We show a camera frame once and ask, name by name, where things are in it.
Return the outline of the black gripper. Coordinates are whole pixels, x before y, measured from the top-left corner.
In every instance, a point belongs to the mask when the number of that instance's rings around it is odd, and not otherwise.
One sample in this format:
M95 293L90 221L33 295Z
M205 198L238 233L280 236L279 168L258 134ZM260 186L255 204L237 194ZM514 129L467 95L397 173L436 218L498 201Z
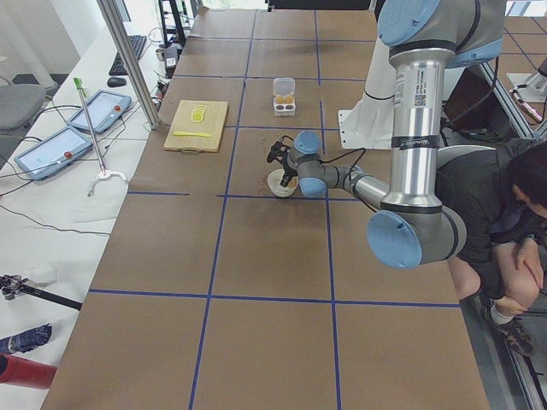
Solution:
M278 162L282 165L284 170L280 185L287 188L289 181L297 176L297 169L294 164L290 163L290 156L287 152L280 156Z

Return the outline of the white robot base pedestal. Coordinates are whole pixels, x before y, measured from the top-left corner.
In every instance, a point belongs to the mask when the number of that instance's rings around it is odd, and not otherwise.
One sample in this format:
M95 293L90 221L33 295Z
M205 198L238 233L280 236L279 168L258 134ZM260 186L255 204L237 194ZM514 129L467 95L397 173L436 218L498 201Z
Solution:
M396 71L389 48L376 39L362 98L352 110L338 111L343 149L390 149Z

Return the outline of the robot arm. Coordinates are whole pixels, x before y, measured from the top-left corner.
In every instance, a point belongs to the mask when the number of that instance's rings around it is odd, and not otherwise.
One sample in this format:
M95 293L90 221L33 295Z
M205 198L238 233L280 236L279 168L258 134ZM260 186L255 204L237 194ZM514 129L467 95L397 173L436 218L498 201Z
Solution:
M461 155L440 147L444 72L498 56L503 43L502 1L386 1L377 19L379 42L389 52L394 83L386 101L394 109L388 183L359 166L329 166L319 140L300 132L292 145L277 142L268 154L296 179L307 197L348 191L375 212L368 246L383 264L411 269L457 254L466 239L462 218L435 194L437 169Z

